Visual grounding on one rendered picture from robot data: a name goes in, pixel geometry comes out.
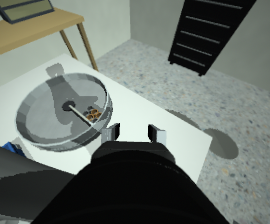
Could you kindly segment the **blue open crate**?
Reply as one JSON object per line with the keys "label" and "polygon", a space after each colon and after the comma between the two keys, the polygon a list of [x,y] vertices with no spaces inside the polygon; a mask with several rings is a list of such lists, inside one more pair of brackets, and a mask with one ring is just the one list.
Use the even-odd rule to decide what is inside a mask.
{"label": "blue open crate", "polygon": [[7,149],[7,150],[10,150],[10,151],[12,151],[14,153],[17,153],[17,154],[19,154],[21,156],[26,157],[25,154],[23,153],[23,151],[21,150],[22,148],[18,144],[11,144],[11,142],[7,142],[2,147],[5,148],[5,149]]}

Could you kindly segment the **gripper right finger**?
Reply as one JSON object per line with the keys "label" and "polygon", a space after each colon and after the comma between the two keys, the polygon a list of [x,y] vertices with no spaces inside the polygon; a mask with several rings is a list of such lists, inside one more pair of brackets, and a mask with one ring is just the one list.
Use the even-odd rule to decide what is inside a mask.
{"label": "gripper right finger", "polygon": [[148,124],[148,137],[151,142],[159,142],[166,147],[166,133],[167,131],[160,130],[153,124]]}

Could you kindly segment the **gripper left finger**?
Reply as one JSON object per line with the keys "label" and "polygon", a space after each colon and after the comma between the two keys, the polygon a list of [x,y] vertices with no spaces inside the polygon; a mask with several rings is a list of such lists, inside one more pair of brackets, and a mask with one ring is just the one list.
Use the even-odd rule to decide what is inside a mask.
{"label": "gripper left finger", "polygon": [[101,145],[106,141],[116,141],[120,135],[120,123],[115,123],[108,128],[102,128]]}

